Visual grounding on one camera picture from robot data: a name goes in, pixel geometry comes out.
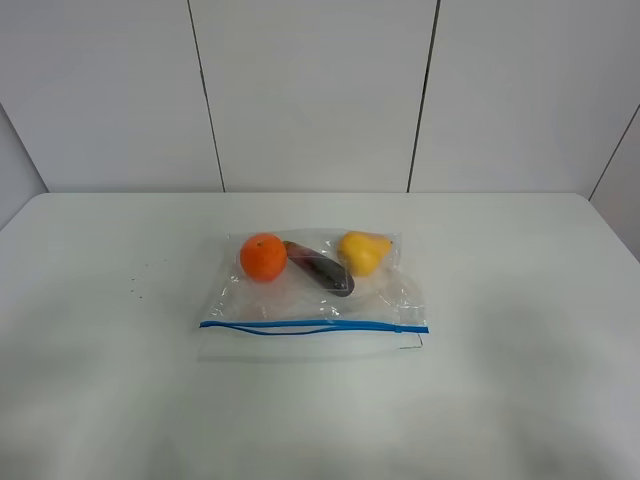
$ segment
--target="clear plastic bag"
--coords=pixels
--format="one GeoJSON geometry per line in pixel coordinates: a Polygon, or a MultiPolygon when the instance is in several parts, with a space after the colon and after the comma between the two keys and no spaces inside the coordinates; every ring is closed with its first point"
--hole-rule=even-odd
{"type": "MultiPolygon", "coordinates": [[[[271,233],[285,243],[293,242],[320,254],[313,261],[321,277],[325,270],[323,262],[329,267],[329,262],[343,260],[338,258],[338,244],[346,230],[271,233]]],[[[221,285],[216,289],[219,293],[209,318],[200,327],[227,327],[258,335],[344,330],[428,333],[422,292],[398,268],[400,235],[383,234],[391,240],[391,249],[371,275],[351,276],[346,268],[336,269],[334,272],[345,272],[345,278],[336,278],[334,274],[329,285],[327,278],[318,279],[317,274],[310,275],[308,269],[298,265],[300,258],[295,252],[300,249],[288,249],[287,265],[275,280],[268,283],[251,280],[240,265],[239,251],[252,235],[228,237],[221,285]]]]}

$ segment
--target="purple eggplant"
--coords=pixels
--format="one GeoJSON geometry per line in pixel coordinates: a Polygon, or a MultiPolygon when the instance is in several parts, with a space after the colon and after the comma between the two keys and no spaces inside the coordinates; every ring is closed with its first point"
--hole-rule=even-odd
{"type": "Polygon", "coordinates": [[[283,243],[289,260],[300,267],[318,285],[338,297],[351,295],[355,286],[353,277],[342,265],[295,242],[283,243]]]}

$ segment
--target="table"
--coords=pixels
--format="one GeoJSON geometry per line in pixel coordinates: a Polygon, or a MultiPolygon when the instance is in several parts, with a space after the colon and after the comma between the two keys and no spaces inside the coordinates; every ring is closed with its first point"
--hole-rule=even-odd
{"type": "Polygon", "coordinates": [[[640,474],[640,266],[573,194],[41,195],[0,319],[2,478],[640,474]],[[220,237],[303,227],[402,232],[424,347],[201,357],[220,237]]]}

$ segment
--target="yellow pear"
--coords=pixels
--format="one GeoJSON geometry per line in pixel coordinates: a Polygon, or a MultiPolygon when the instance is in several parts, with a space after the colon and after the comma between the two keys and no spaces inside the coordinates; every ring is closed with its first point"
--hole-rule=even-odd
{"type": "Polygon", "coordinates": [[[391,251],[391,240],[384,235],[348,232],[338,245],[338,255],[356,277],[371,275],[391,251]]]}

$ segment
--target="orange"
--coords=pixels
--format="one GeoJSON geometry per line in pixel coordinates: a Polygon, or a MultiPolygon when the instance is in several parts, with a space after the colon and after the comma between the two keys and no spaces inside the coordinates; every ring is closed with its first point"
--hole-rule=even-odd
{"type": "Polygon", "coordinates": [[[287,265],[287,249],[275,235],[259,233],[240,249],[240,265],[252,280],[271,282],[287,265]]]}

